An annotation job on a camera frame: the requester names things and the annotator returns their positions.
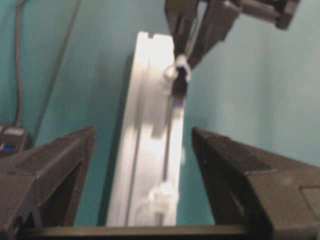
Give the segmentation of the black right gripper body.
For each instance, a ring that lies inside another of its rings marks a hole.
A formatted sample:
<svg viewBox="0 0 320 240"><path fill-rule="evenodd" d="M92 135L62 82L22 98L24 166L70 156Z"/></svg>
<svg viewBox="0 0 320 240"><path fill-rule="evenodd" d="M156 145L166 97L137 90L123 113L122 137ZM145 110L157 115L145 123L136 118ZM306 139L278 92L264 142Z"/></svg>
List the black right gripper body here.
<svg viewBox="0 0 320 240"><path fill-rule="evenodd" d="M229 0L235 14L228 17L230 30L240 14L273 23L276 28L287 30L295 16L300 0Z"/></svg>

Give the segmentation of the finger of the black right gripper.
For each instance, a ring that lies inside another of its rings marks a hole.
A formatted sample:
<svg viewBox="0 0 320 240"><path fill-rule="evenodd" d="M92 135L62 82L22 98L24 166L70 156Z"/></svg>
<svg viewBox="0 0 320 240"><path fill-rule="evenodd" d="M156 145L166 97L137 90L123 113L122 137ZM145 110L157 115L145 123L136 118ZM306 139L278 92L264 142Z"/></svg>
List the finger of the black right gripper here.
<svg viewBox="0 0 320 240"><path fill-rule="evenodd" d="M209 0L188 63L194 69L219 42L224 41L240 14L239 0Z"/></svg>
<svg viewBox="0 0 320 240"><path fill-rule="evenodd" d="M185 54L199 0L166 0L164 12L174 45L174 56Z"/></svg>

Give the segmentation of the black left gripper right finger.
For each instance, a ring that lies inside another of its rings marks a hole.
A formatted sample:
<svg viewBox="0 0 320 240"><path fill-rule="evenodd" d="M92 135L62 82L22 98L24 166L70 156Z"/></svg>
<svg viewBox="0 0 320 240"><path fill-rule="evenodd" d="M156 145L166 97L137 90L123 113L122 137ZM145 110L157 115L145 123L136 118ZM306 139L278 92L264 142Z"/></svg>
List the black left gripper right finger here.
<svg viewBox="0 0 320 240"><path fill-rule="evenodd" d="M319 239L319 167L199 127L192 146L217 224L253 240Z"/></svg>

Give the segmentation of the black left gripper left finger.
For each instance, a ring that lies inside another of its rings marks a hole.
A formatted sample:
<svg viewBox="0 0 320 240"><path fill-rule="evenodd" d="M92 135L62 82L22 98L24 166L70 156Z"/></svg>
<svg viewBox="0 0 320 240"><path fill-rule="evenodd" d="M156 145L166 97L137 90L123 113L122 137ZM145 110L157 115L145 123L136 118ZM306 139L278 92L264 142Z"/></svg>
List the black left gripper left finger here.
<svg viewBox="0 0 320 240"><path fill-rule="evenodd" d="M0 161L0 238L24 226L73 226L95 150L92 126Z"/></svg>

